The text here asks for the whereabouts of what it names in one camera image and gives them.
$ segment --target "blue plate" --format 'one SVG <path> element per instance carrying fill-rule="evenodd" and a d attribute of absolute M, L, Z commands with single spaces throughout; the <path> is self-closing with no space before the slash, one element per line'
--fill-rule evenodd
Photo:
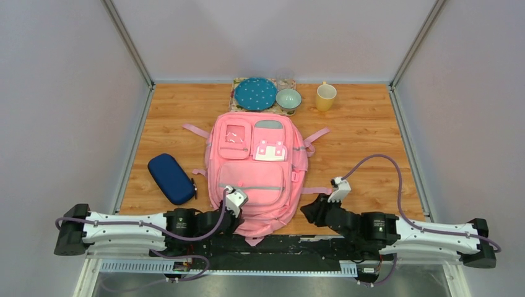
<path fill-rule="evenodd" d="M 251 111 L 262 111 L 276 101 L 277 88 L 270 80 L 262 77 L 250 77 L 235 88 L 235 100 L 239 105 Z"/>

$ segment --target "floral placemat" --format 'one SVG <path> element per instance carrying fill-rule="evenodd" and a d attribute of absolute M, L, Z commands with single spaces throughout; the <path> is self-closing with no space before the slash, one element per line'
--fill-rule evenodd
<path fill-rule="evenodd" d="M 232 92 L 230 94 L 230 104 L 228 106 L 228 111 L 234 111 L 234 112 L 236 112 L 236 111 L 249 111 L 249 110 L 246 110 L 246 109 L 242 108 L 239 105 L 239 103 L 237 103 L 237 100 L 235 100 L 235 97 L 233 96 L 233 94 L 235 93 L 235 88 L 237 88 L 237 86 L 240 84 L 240 82 L 242 82 L 245 79 L 248 79 L 248 78 L 247 77 L 236 77 L 236 78 L 233 79 Z M 271 82 L 276 84 L 276 80 L 275 79 L 268 79 L 268 80 L 270 80 Z M 295 80 L 292 83 L 292 89 L 295 90 Z M 265 109 L 265 110 L 260 111 L 260 112 L 262 112 L 262 113 L 275 113 L 275 114 L 280 114 L 282 116 L 293 116 L 295 114 L 295 111 L 284 111 L 284 110 L 282 110 L 282 108 L 276 102 L 274 102 L 274 104 L 270 108 Z"/>

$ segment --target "wooden table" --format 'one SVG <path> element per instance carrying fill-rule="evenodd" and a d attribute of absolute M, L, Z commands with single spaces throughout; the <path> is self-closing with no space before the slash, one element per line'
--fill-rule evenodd
<path fill-rule="evenodd" d="M 403 210 L 410 218 L 423 220 L 419 197 L 404 151 L 396 117 L 385 85 L 335 85 L 338 96 L 331 110 L 315 109 L 316 84 L 299 84 L 303 104 L 291 117 L 303 137 L 323 127 L 332 132 L 313 143 L 306 174 L 306 187 L 330 187 L 330 180 L 343 176 L 362 158 L 373 153 L 393 157 L 403 175 Z M 142 131 L 137 155 L 120 208 L 122 215 L 166 212 L 175 208 L 162 194 L 148 172 L 147 164 L 161 153 L 173 155 L 185 172 L 197 182 L 198 197 L 185 208 L 211 210 L 206 179 L 192 170 L 204 167 L 205 140 L 182 128 L 191 123 L 210 131 L 217 116 L 228 111 L 230 84 L 157 85 Z M 342 204 L 355 213 L 396 213 L 397 174 L 382 158 L 365 162 L 350 178 L 352 192 Z M 316 195 L 302 195 L 299 206 L 314 201 Z M 318 228 L 297 210 L 293 220 L 275 234 L 334 235 L 329 228 Z"/>

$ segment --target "navy blue pencil case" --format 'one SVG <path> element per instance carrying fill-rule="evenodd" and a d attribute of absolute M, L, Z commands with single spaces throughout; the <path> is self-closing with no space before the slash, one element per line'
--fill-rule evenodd
<path fill-rule="evenodd" d="M 193 180 L 171 155 L 163 153 L 151 159 L 148 170 L 171 203 L 181 205 L 196 195 Z"/>

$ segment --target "metal frame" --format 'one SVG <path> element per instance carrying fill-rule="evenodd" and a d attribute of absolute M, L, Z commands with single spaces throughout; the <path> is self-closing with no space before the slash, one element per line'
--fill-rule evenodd
<path fill-rule="evenodd" d="M 91 297 L 95 290 L 102 259 L 86 259 L 80 271 L 79 281 L 73 291 L 73 297 Z"/>
<path fill-rule="evenodd" d="M 134 158 L 136 156 L 137 148 L 139 145 L 139 141 L 141 138 L 142 130 L 144 128 L 145 120 L 147 117 L 147 113 L 149 111 L 149 106 L 152 101 L 152 97 L 155 91 L 155 83 L 153 79 L 151 78 L 146 66 L 144 65 L 143 60 L 141 59 L 136 47 L 134 46 L 131 37 L 129 36 L 128 31 L 126 30 L 126 27 L 124 26 L 123 21 L 121 20 L 118 11 L 113 3 L 112 0 L 101 0 L 101 2 L 104 4 L 104 6 L 107 9 L 108 15 L 110 16 L 110 19 L 113 21 L 115 28 L 117 29 L 118 33 L 120 34 L 121 38 L 123 39 L 124 44 L 126 45 L 131 57 L 133 58 L 134 62 L 136 63 L 136 66 L 143 76 L 146 84 L 150 88 L 150 92 L 148 94 L 144 109 L 142 111 L 141 120 L 139 121 L 139 124 L 136 127 L 136 136 L 131 148 L 131 152 L 129 154 L 128 163 L 126 164 L 125 170 L 123 171 L 122 178 L 121 178 L 121 184 L 119 187 L 119 191 L 116 195 L 116 203 L 115 203 L 115 212 L 119 212 L 120 205 L 122 203 L 122 199 L 124 196 L 124 192 L 128 183 L 129 174 L 131 172 L 131 167 L 134 161 Z M 427 36 L 430 27 L 432 24 L 434 24 L 436 18 L 439 16 L 443 6 L 448 2 L 448 0 L 436 0 L 431 11 L 427 15 L 427 18 L 425 19 L 421 29 L 419 30 L 417 36 L 414 39 L 414 42 L 411 44 L 410 49 L 408 50 L 405 58 L 403 59 L 403 62 L 401 62 L 401 65 L 399 66 L 394 78 L 390 82 L 341 82 L 343 84 L 385 84 L 389 86 L 389 95 L 391 98 L 392 106 L 394 108 L 394 114 L 396 115 L 397 123 L 399 126 L 399 130 L 401 133 L 401 137 L 403 139 L 403 144 L 406 148 L 406 153 L 409 159 L 410 166 L 412 168 L 412 174 L 414 176 L 414 181 L 420 196 L 420 200 L 422 203 L 423 208 L 423 214 L 425 215 L 425 218 L 428 221 L 432 220 L 432 209 L 430 207 L 430 204 L 428 202 L 429 200 L 429 194 L 425 190 L 425 180 L 423 176 L 421 175 L 421 172 L 419 170 L 419 160 L 417 158 L 416 152 L 412 147 L 412 141 L 410 136 L 410 131 L 408 127 L 406 126 L 405 122 L 405 115 L 402 109 L 402 105 L 399 102 L 399 95 L 397 93 L 396 87 L 398 86 L 399 82 L 402 79 L 402 76 L 404 75 L 406 69 L 410 65 L 410 62 L 412 58 L 415 56 L 417 50 L 419 49 L 420 45 L 424 41 L 425 37 Z M 188 82 L 180 82 L 180 81 L 159 81 L 158 83 L 188 83 Z M 139 256 L 137 255 L 136 259 L 143 259 L 145 255 Z M 74 291 L 75 297 L 87 297 L 91 296 L 94 289 L 95 289 L 95 283 L 97 281 L 98 273 L 101 271 L 101 267 L 105 265 L 106 269 L 108 267 L 115 267 L 111 266 L 112 264 L 118 265 L 125 265 L 129 264 L 129 256 L 123 256 L 123 257 L 114 257 L 114 256 L 108 256 L 101 258 L 105 259 L 96 259 L 93 257 L 93 255 L 87 257 L 87 259 L 84 262 L 84 266 L 82 268 L 82 273 L 80 275 L 79 281 L 77 283 L 76 289 Z M 145 262 L 155 261 L 155 260 L 142 260 Z M 465 281 L 464 275 L 463 275 L 463 269 L 461 266 L 458 265 L 449 265 L 445 264 L 443 265 L 443 269 L 445 271 L 445 274 L 447 276 L 448 285 L 450 292 L 452 296 L 465 296 L 470 297 L 470 291 L 468 289 L 467 283 Z M 220 271 L 220 274 L 250 274 L 250 275 L 262 275 L 259 272 L 233 272 L 233 271 Z M 344 270 L 342 268 L 342 272 L 336 273 L 341 275 L 348 274 L 348 271 Z M 320 276 L 330 276 L 330 274 L 323 274 Z"/>
<path fill-rule="evenodd" d="M 139 147 L 139 142 L 141 141 L 142 130 L 144 129 L 144 124 L 146 123 L 146 118 L 149 112 L 149 107 L 151 105 L 151 100 L 153 99 L 153 94 L 155 93 L 156 86 L 153 85 L 148 93 L 144 108 L 141 112 L 141 120 L 139 121 L 137 127 L 135 128 L 135 138 L 133 139 L 133 144 L 131 146 L 131 151 L 129 153 L 128 161 L 126 162 L 126 167 L 122 172 L 120 187 L 116 195 L 115 206 L 113 208 L 113 213 L 120 212 L 120 205 L 122 204 L 122 199 L 124 198 L 124 193 L 126 192 L 126 186 L 128 185 L 129 174 L 131 173 L 131 167 L 133 166 L 133 161 L 137 155 L 137 149 Z"/>
<path fill-rule="evenodd" d="M 150 89 L 153 88 L 155 85 L 153 79 L 151 78 L 151 75 L 149 75 L 148 70 L 146 69 L 146 66 L 144 65 L 144 62 L 141 59 L 141 56 L 139 55 L 139 52 L 137 51 L 137 48 L 133 44 L 133 41 L 131 40 L 131 37 L 129 36 L 128 31 L 126 30 L 126 27 L 124 26 L 124 22 L 118 15 L 118 11 L 116 10 L 115 4 L 112 0 L 100 0 L 102 4 L 104 4 L 104 7 L 106 8 L 108 15 L 110 16 L 111 21 L 115 25 L 115 29 L 119 33 L 120 37 L 122 38 L 122 41 L 126 45 L 126 48 L 129 51 L 129 54 L 133 58 L 133 61 L 135 62 L 135 65 L 139 69 L 139 72 L 141 73 L 142 77 L 146 81 L 148 87 Z"/>
<path fill-rule="evenodd" d="M 173 273 L 175 261 L 165 259 L 107 259 L 100 266 L 99 272 L 106 273 Z M 204 274 L 214 275 L 255 275 L 280 277 L 356 277 L 357 266 L 350 261 L 339 261 L 340 271 L 276 271 L 276 270 L 220 270 L 210 269 Z M 200 270 L 178 272 L 180 274 L 197 274 Z"/>
<path fill-rule="evenodd" d="M 296 80 L 298 84 L 318 84 L 318 80 Z M 232 80 L 156 80 L 156 84 L 231 84 Z M 391 80 L 330 80 L 330 84 L 389 85 Z"/>
<path fill-rule="evenodd" d="M 394 75 L 394 79 L 390 83 L 391 87 L 395 88 L 399 84 L 399 81 L 401 80 L 403 73 L 405 73 L 405 70 L 407 69 L 412 58 L 414 57 L 415 53 L 419 49 L 421 42 L 423 42 L 423 40 L 427 36 L 428 31 L 430 30 L 430 27 L 432 26 L 432 24 L 434 24 L 434 21 L 437 19 L 441 10 L 443 9 L 444 5 L 447 2 L 448 0 L 436 0 L 436 2 L 434 2 L 434 6 L 432 7 L 432 9 L 430 9 L 430 12 L 428 13 L 427 18 L 425 19 L 423 25 L 421 26 L 421 29 L 419 30 L 418 34 L 416 35 L 414 39 L 414 42 L 410 46 L 410 49 L 407 52 L 405 58 L 403 59 L 403 62 L 401 62 L 401 65 L 397 69 L 396 75 Z"/>

